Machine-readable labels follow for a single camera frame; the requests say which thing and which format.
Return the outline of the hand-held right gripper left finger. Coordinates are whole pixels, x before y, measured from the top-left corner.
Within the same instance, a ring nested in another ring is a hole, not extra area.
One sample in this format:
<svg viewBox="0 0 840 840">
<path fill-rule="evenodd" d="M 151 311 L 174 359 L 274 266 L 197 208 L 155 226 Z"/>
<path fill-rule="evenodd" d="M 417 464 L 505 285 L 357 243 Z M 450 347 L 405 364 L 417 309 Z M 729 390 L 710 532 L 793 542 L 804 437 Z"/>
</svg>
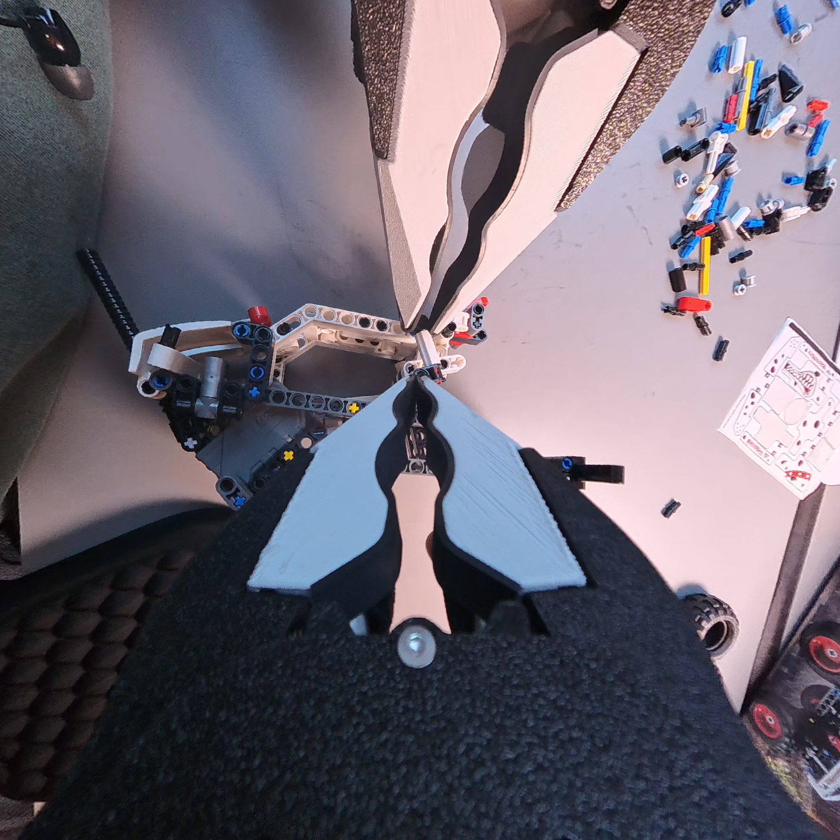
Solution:
<svg viewBox="0 0 840 840">
<path fill-rule="evenodd" d="M 315 447 L 249 588 L 326 601 L 393 592 L 402 538 L 392 488 L 408 425 L 409 382 L 399 381 Z"/>
</svg>

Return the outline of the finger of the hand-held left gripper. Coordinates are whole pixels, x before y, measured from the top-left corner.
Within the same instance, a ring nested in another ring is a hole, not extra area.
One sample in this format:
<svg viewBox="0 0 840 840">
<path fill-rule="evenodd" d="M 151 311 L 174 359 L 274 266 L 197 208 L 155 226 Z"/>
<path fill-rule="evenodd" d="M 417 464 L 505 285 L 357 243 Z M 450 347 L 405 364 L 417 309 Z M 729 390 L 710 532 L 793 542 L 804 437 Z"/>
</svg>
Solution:
<svg viewBox="0 0 840 840">
<path fill-rule="evenodd" d="M 492 185 L 469 215 L 465 244 L 447 270 L 429 316 L 442 329 L 553 221 L 557 206 L 647 44 L 627 27 L 591 32 L 551 56 L 522 122 L 510 185 Z"/>
<path fill-rule="evenodd" d="M 500 2 L 407 2 L 405 12 L 392 137 L 376 168 L 395 300 L 412 327 L 448 225 L 455 153 L 497 77 L 506 26 Z"/>
</svg>

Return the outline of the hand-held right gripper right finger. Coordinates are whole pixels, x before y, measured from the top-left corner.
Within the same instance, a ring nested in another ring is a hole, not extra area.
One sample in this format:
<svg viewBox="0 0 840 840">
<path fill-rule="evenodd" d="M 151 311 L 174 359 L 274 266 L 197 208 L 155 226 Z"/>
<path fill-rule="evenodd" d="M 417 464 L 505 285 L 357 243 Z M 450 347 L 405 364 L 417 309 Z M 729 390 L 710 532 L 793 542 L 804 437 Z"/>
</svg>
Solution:
<svg viewBox="0 0 840 840">
<path fill-rule="evenodd" d="M 417 415 L 440 487 L 434 570 L 444 592 L 508 598 L 584 586 L 519 444 L 429 379 L 417 381 Z"/>
</svg>

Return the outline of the white black toy truck model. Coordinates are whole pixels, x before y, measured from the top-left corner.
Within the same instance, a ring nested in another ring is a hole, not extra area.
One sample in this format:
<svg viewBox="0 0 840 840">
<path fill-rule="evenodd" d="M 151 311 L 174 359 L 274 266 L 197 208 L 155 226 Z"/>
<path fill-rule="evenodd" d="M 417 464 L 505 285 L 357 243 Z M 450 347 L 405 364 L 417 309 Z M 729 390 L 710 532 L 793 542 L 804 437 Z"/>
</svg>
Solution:
<svg viewBox="0 0 840 840">
<path fill-rule="evenodd" d="M 277 322 L 254 307 L 233 322 L 137 332 L 129 320 L 119 330 L 139 393 L 161 405 L 177 442 L 235 510 L 375 399 L 291 386 L 290 362 L 327 349 L 388 362 L 397 379 L 431 369 L 399 321 L 312 303 Z"/>
</svg>

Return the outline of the pile of small toy pieces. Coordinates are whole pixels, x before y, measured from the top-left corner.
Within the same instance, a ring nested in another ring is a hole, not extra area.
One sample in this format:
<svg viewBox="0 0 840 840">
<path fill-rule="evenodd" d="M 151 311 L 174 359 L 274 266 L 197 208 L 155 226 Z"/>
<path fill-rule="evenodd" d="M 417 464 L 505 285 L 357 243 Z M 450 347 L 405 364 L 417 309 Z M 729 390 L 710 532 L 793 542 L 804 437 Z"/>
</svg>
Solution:
<svg viewBox="0 0 840 840">
<path fill-rule="evenodd" d="M 667 323 L 752 348 L 838 322 L 838 2 L 715 2 L 663 141 Z"/>
</svg>

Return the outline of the grey desk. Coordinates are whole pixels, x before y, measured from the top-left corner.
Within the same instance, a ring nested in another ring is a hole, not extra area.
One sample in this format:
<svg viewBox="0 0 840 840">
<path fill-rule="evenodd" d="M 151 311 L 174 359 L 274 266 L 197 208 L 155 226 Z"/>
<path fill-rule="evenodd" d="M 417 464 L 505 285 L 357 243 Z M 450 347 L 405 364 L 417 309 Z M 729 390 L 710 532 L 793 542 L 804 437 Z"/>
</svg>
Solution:
<svg viewBox="0 0 840 840">
<path fill-rule="evenodd" d="M 112 2 L 110 20 L 96 247 L 138 326 L 231 320 L 253 305 L 278 319 L 309 302 L 396 316 L 348 3 Z M 672 587 L 734 608 L 741 633 L 720 671 L 739 705 L 797 499 L 718 426 L 784 320 L 715 362 L 718 339 L 658 310 L 680 219 L 660 155 L 686 63 L 487 290 L 488 340 L 464 348 L 447 387 L 520 445 L 625 466 L 625 486 L 588 491 Z M 219 504 L 127 366 L 93 298 L 18 481 L 26 572 Z M 666 519 L 671 498 L 681 507 Z"/>
</svg>

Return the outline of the black toy tyre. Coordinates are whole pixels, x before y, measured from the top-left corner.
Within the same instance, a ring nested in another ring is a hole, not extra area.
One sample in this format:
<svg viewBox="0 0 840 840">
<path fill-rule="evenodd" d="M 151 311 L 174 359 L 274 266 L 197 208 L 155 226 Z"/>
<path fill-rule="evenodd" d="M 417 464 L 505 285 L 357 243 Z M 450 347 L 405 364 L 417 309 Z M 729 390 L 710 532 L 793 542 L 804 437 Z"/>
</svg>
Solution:
<svg viewBox="0 0 840 840">
<path fill-rule="evenodd" d="M 739 619 L 729 604 L 714 595 L 685 595 L 682 602 L 690 612 L 697 635 L 712 659 L 729 651 L 739 636 Z"/>
</svg>

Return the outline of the sticker sheet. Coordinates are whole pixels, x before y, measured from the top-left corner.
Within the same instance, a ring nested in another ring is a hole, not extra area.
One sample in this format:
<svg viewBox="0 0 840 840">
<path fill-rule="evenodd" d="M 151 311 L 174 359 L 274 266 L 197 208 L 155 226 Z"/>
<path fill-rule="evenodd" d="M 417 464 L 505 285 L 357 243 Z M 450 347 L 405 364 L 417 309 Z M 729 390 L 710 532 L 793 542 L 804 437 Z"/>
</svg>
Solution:
<svg viewBox="0 0 840 840">
<path fill-rule="evenodd" d="M 801 500 L 837 485 L 837 364 L 787 319 L 719 431 Z"/>
</svg>

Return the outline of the toy truck set box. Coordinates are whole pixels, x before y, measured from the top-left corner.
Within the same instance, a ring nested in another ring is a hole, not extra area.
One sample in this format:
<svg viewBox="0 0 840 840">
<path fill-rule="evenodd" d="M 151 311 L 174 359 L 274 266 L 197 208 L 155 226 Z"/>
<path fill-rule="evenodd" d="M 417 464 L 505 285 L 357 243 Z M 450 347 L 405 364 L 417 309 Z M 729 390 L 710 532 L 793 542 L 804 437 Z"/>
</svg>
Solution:
<svg viewBox="0 0 840 840">
<path fill-rule="evenodd" d="M 838 587 L 814 602 L 743 715 L 752 740 L 802 810 L 838 832 Z"/>
</svg>

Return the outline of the person's clothed body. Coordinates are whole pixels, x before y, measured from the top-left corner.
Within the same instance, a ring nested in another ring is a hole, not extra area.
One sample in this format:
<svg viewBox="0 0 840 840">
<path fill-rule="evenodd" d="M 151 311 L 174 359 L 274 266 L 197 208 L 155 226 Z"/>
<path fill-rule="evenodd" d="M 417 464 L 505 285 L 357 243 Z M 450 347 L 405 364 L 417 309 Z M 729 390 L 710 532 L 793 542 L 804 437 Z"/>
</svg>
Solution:
<svg viewBox="0 0 840 840">
<path fill-rule="evenodd" d="M 2 27 L 2 581 L 19 577 L 15 480 L 76 348 L 89 281 L 76 252 L 95 237 L 112 111 L 109 3 L 2 2 L 2 17 L 53 7 L 92 74 L 75 101 L 39 68 L 26 36 Z"/>
</svg>

